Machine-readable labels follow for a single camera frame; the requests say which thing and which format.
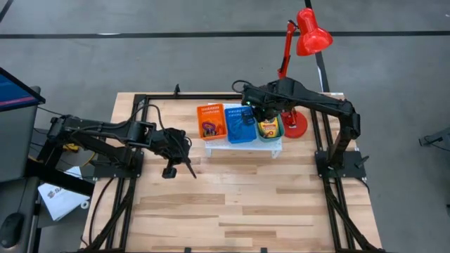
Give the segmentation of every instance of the wooden tabletop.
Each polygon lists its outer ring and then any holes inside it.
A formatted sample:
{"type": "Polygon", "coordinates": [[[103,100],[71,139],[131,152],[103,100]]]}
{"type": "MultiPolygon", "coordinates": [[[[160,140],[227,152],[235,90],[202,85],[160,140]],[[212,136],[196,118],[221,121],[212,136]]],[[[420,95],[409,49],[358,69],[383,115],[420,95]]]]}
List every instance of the wooden tabletop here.
{"type": "MultiPolygon", "coordinates": [[[[131,114],[135,93],[119,93],[112,122],[131,114]]],[[[332,95],[343,98],[342,94],[332,95]]],[[[333,252],[333,239],[323,184],[314,161],[316,142],[310,111],[296,108],[308,119],[305,135],[283,137],[283,151],[272,159],[270,151],[215,150],[206,158],[199,138],[196,108],[229,100],[152,100],[161,109],[162,123],[186,131],[193,145],[189,154],[198,176],[185,165],[177,166],[175,179],[163,179],[167,161],[144,150],[145,162],[138,179],[129,227],[129,252],[233,251],[333,252]]],[[[323,146],[326,147],[321,114],[318,113],[323,146]]],[[[338,119],[330,117],[333,137],[338,119]]],[[[154,108],[149,122],[158,122],[154,108]]],[[[108,179],[96,183],[83,238],[87,240],[94,204],[108,179]]],[[[381,247],[367,189],[356,179],[343,179],[349,215],[370,243],[381,247]]],[[[94,237],[110,218],[117,179],[106,190],[94,222],[94,237]]],[[[346,247],[342,221],[340,238],[346,247]]],[[[122,227],[118,223],[115,246],[122,227]]]]}

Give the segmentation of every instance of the concrete floor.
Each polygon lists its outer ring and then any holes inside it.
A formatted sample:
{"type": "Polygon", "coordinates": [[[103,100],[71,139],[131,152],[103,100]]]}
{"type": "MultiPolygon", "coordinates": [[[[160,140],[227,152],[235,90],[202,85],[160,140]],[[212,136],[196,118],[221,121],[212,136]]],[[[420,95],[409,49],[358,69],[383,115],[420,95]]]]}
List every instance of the concrete floor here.
{"type": "MultiPolygon", "coordinates": [[[[6,0],[0,0],[0,6],[6,0]]],[[[447,0],[314,0],[330,31],[448,30],[447,0]]],[[[0,34],[284,30],[300,0],[15,0],[0,34]]],[[[450,157],[418,138],[446,128],[450,37],[336,37],[323,52],[331,91],[361,114],[358,140],[383,247],[448,252],[450,157]]],[[[39,85],[45,108],[109,120],[119,91],[230,91],[235,79],[276,78],[283,37],[208,39],[0,39],[0,66],[39,85]]],[[[320,91],[315,57],[289,75],[320,91]]],[[[39,111],[36,127],[51,115],[39,111]]],[[[40,252],[76,250],[84,221],[47,228],[40,252]]]]}

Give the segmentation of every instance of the monitor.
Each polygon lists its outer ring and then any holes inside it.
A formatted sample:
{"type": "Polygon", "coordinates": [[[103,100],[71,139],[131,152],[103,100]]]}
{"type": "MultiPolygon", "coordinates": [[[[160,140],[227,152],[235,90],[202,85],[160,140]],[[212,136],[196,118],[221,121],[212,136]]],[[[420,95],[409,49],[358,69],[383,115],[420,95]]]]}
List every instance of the monitor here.
{"type": "Polygon", "coordinates": [[[0,67],[0,112],[43,103],[45,98],[0,67]]]}

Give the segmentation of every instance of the white plastic stand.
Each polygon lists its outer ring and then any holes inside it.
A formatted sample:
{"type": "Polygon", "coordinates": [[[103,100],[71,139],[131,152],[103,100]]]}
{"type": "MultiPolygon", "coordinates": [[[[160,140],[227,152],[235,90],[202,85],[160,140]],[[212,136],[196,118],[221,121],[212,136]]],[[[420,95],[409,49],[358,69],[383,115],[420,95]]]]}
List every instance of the white plastic stand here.
{"type": "MultiPolygon", "coordinates": [[[[224,104],[224,109],[237,108],[240,104],[224,104]]],[[[281,138],[276,141],[262,142],[258,137],[252,142],[231,144],[227,138],[205,141],[206,156],[211,157],[212,150],[261,150],[271,151],[272,158],[277,158],[283,150],[281,138]]]]}

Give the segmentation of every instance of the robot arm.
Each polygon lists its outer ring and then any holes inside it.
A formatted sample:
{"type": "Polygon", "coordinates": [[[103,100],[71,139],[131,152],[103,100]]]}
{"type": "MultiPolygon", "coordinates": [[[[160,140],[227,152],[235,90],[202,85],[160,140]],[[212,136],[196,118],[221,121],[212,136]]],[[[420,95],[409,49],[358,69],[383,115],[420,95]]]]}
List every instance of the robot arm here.
{"type": "Polygon", "coordinates": [[[329,166],[343,166],[344,151],[351,140],[361,134],[360,116],[348,100],[338,100],[306,89],[300,82],[289,77],[270,82],[261,87],[245,83],[242,104],[251,105],[258,122],[276,117],[280,112],[291,111],[301,105],[327,115],[340,122],[340,132],[328,150],[329,166]]]}
{"type": "Polygon", "coordinates": [[[107,160],[101,163],[118,168],[118,173],[110,172],[114,177],[133,177],[133,168],[139,167],[137,163],[142,163],[143,159],[137,157],[135,149],[146,148],[168,160],[167,167],[162,173],[164,178],[174,178],[176,169],[173,166],[182,162],[186,163],[195,178],[188,158],[190,144],[183,130],[173,128],[157,130],[156,124],[149,122],[128,120],[115,124],[70,115],[54,117],[51,123],[47,134],[51,142],[59,145],[76,143],[84,149],[107,157],[107,160]],[[124,147],[112,146],[101,138],[115,139],[124,144],[124,147]]]}

